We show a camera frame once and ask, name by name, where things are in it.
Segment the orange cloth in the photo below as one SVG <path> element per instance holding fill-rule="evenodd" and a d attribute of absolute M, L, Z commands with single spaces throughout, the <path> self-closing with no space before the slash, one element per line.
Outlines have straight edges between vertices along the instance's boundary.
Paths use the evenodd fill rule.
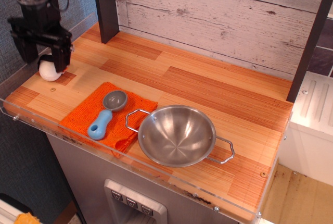
<path fill-rule="evenodd" d="M 88 127 L 95 121 L 98 114 L 105 109 L 103 106 L 103 99 L 105 95 L 114 90 L 123 89 L 116 87 L 110 82 L 103 83 L 78 107 L 69 113 L 69 115 L 66 116 L 59 124 L 88 137 Z M 139 108 L 152 112 L 157 108 L 157 103 L 144 99 L 135 93 L 125 90 L 123 91 L 127 94 L 128 98 L 126 106 L 119 112 L 112 112 L 113 117 L 107 125 L 106 134 L 102 140 L 97 142 L 124 153 L 137 137 L 136 132 L 125 126 L 126 115 Z M 147 114 L 143 112 L 137 112 L 130 115 L 129 126 L 134 129 L 139 129 L 140 124 L 146 117 Z M 79 135 L 75 136 L 75 138 L 79 139 L 81 142 L 98 148 L 99 150 L 107 153 L 113 153 L 117 157 L 119 156 L 118 153 L 111 152 L 107 148 L 102 147 L 98 143 L 89 139 L 83 138 Z"/>

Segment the blue handle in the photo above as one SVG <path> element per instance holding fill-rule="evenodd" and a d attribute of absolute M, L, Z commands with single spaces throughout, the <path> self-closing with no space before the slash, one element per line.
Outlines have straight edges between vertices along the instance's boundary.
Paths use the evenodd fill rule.
<path fill-rule="evenodd" d="M 101 140 L 105 136 L 106 126 L 112 119 L 112 112 L 110 110 L 102 110 L 96 120 L 89 126 L 88 135 L 91 139 L 96 141 Z"/>

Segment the white ball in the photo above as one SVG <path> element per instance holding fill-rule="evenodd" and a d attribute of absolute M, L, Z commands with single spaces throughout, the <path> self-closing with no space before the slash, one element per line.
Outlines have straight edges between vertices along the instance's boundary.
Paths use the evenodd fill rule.
<path fill-rule="evenodd" d="M 53 62 L 45 60 L 41 60 L 39 72 L 41 77 L 49 82 L 57 80 L 63 74 L 63 72 L 56 72 L 56 67 Z"/>

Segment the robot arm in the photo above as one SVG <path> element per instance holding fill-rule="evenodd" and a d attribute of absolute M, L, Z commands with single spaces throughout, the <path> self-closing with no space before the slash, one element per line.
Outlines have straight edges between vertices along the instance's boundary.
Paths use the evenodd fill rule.
<path fill-rule="evenodd" d="M 72 34 L 60 25 L 58 0 L 17 0 L 23 18 L 9 18 L 11 35 L 26 63 L 38 57 L 37 44 L 52 51 L 56 72 L 63 72 L 70 63 Z"/>

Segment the toy kitchen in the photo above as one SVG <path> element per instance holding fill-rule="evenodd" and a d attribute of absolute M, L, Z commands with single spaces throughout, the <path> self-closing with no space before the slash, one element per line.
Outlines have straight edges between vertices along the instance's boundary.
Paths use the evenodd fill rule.
<path fill-rule="evenodd" d="M 47 133 L 86 223 L 259 223 L 329 1 L 96 0 L 2 112 Z"/>

